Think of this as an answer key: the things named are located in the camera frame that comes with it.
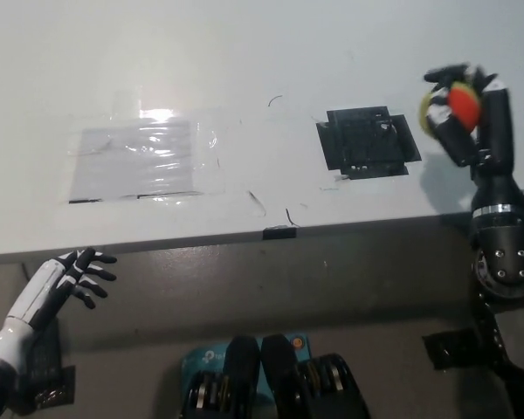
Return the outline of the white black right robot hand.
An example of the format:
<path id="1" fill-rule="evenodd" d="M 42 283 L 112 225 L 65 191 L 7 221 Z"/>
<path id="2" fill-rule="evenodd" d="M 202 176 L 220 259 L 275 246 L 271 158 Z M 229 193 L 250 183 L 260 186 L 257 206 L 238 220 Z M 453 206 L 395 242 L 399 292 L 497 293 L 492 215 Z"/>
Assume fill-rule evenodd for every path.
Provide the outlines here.
<path id="1" fill-rule="evenodd" d="M 496 73 L 479 65 L 456 64 L 428 70 L 433 84 L 421 113 L 427 133 L 439 142 L 459 167 L 484 166 L 497 175 L 514 171 L 514 133 L 510 95 Z M 462 87 L 479 105 L 479 124 L 473 136 L 449 105 L 449 94 Z"/>

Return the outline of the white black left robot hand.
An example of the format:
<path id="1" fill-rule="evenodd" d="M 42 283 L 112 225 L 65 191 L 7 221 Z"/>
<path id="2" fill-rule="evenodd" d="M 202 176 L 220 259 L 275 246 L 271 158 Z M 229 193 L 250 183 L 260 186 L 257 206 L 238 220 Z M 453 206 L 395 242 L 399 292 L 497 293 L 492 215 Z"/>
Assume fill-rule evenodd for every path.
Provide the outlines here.
<path id="1" fill-rule="evenodd" d="M 108 293 L 93 277 L 115 281 L 116 276 L 103 268 L 117 258 L 94 248 L 76 250 L 46 260 L 32 276 L 7 314 L 11 324 L 24 324 L 35 332 L 43 331 L 70 297 L 85 307 L 96 307 L 93 297 L 104 299 Z"/>

